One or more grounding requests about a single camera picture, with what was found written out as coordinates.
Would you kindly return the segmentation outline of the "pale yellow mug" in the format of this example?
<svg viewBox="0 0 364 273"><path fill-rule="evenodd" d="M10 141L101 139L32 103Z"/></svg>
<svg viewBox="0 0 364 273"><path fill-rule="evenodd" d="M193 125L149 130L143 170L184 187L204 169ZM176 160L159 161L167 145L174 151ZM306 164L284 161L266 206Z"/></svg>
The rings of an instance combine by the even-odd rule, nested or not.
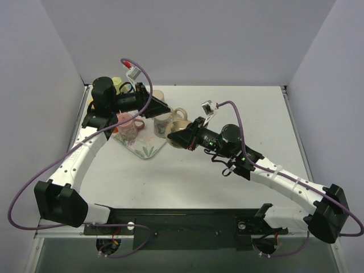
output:
<svg viewBox="0 0 364 273"><path fill-rule="evenodd" d="M120 77L113 77L112 80L113 80L113 85L117 91L116 94L124 93L125 88L124 87L121 88L123 80Z"/></svg>

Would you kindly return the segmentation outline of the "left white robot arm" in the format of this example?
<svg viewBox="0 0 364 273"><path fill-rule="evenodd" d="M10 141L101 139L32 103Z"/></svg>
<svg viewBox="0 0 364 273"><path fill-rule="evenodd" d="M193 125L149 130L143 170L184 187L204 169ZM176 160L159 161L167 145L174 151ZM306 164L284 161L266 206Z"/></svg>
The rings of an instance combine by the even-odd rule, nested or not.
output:
<svg viewBox="0 0 364 273"><path fill-rule="evenodd" d="M82 181L97 152L111 137L119 113L138 111L145 118L168 113L162 100L150 95L138 82L131 93L117 93L113 80L99 77L92 83L92 103L78 131L70 155L60 163L48 181L38 181L34 188L42 219L72 227L97 224L104 234L116 230L117 220L110 208L86 202L80 195Z"/></svg>

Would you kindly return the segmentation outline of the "cream shell pattern mug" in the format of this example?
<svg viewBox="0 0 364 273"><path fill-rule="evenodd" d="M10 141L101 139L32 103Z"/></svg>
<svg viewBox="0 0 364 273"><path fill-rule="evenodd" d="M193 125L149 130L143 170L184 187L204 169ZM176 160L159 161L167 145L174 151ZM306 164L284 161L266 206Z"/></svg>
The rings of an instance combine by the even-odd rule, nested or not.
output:
<svg viewBox="0 0 364 273"><path fill-rule="evenodd" d="M161 90L153 90L153 103L158 105L166 105L164 93Z"/></svg>

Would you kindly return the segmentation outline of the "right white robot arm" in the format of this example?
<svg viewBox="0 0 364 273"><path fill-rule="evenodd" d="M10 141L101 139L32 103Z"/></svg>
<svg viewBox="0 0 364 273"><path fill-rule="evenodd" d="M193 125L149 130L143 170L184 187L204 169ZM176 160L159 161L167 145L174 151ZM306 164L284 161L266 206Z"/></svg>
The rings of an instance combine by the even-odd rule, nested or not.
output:
<svg viewBox="0 0 364 273"><path fill-rule="evenodd" d="M243 150L237 125L225 125L220 133L215 133L207 129L204 121L202 117L194 122L172 121L165 131L167 142L190 151L201 146L216 156L227 158L222 172L224 176L234 173L265 185L299 205L298 208L262 206L263 213L254 218L257 231L266 233L277 228L308 230L323 242L335 243L348 218L348 202L341 187L335 184L326 187L301 179L249 147Z"/></svg>

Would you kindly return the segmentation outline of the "beige round mug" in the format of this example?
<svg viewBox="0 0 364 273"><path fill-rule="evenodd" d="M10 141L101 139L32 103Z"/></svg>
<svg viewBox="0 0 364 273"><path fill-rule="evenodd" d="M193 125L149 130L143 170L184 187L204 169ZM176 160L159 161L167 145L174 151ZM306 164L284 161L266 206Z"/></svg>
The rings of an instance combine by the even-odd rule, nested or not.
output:
<svg viewBox="0 0 364 273"><path fill-rule="evenodd" d="M172 119L165 129L164 136L166 141L174 148L182 148L182 146L177 144L174 140L170 140L168 134L184 130L190 123L192 123L192 121L188 119L186 110L180 107L176 108L172 112Z"/></svg>

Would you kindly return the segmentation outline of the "pink mug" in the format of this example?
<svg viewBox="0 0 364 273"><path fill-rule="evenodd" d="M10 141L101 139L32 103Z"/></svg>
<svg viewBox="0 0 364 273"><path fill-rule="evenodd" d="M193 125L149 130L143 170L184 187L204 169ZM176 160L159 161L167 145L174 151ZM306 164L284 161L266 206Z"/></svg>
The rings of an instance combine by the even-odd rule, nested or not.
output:
<svg viewBox="0 0 364 273"><path fill-rule="evenodd" d="M131 117L132 115L129 113L119 113L117 115L118 122L123 122L123 124L117 126L117 130L121 138L126 141L134 140L139 131L145 127L145 122L141 119L136 118L126 122Z"/></svg>

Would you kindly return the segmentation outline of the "cream floral tall mug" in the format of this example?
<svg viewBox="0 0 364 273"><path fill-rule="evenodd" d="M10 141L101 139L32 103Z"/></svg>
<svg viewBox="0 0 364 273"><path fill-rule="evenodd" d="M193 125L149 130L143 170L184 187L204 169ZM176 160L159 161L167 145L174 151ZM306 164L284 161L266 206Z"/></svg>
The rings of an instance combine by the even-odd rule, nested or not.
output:
<svg viewBox="0 0 364 273"><path fill-rule="evenodd" d="M154 117L154 134L159 138L165 138L166 128L172 120L173 120L172 113L166 113Z"/></svg>

